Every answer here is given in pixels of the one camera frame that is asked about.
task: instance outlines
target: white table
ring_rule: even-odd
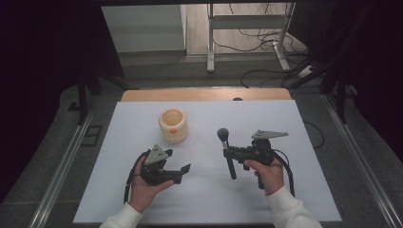
[[[180,108],[188,117],[188,138],[176,145],[162,139],[158,126],[160,114],[169,108]],[[74,222],[101,223],[117,213],[134,161],[157,143],[164,150],[173,149],[166,170],[188,163],[191,167],[180,185],[154,199],[141,224],[270,223],[269,205],[253,172],[235,162],[238,178],[231,180],[217,137],[221,127],[229,130],[230,145],[242,147],[250,145],[258,129],[288,132],[270,141],[290,160],[296,197],[318,220],[341,220],[297,105],[283,100],[118,103]]]

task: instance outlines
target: wooden table edge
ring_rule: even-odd
[[[199,102],[199,101],[291,100],[285,88],[186,88],[128,90],[121,102]]]

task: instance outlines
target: white sleeve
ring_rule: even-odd
[[[143,214],[134,210],[128,203],[125,203],[121,211],[107,218],[100,228],[134,228],[142,217]]]
[[[285,186],[266,196],[271,206],[273,223],[278,228],[316,228],[322,227],[308,212],[301,200],[295,199]]]

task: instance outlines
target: metal frame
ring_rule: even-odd
[[[291,3],[290,9],[284,15],[219,15],[214,16],[213,5],[210,4],[208,14],[208,52],[207,72],[214,72],[214,40],[215,29],[281,29],[278,41],[273,46],[278,56],[283,71],[290,71],[288,62],[284,55],[283,43],[285,33],[290,24],[295,3]]]
[[[39,202],[35,214],[33,214],[32,220],[29,223],[29,228],[45,227],[53,205],[60,193],[60,190],[62,189],[68,171],[74,161],[74,157],[77,154],[77,150],[80,147],[84,135],[86,134],[86,129],[91,122],[97,101],[98,98],[95,97],[94,101],[90,104],[90,109],[86,115],[86,118],[84,119],[83,123],[77,127],[74,137],[71,140],[64,157],[62,158],[53,175],[53,178],[50,181],[47,191]]]
[[[373,194],[375,202],[382,212],[383,217],[388,222],[389,227],[403,227],[402,221],[394,209],[391,199],[389,198],[386,190],[382,187],[382,184],[379,182],[373,169],[365,159],[365,156],[356,143],[349,126],[338,118],[336,105],[333,102],[332,96],[330,94],[322,95],[322,99],[325,102],[326,107],[328,108],[328,111],[343,138],[343,141],[346,143],[348,149],[352,153],[355,164],[357,165],[358,170],[361,172],[363,179],[366,181],[368,188]]]

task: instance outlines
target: cup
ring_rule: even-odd
[[[187,117],[179,109],[168,109],[159,119],[163,139],[169,143],[180,143],[187,137]]]

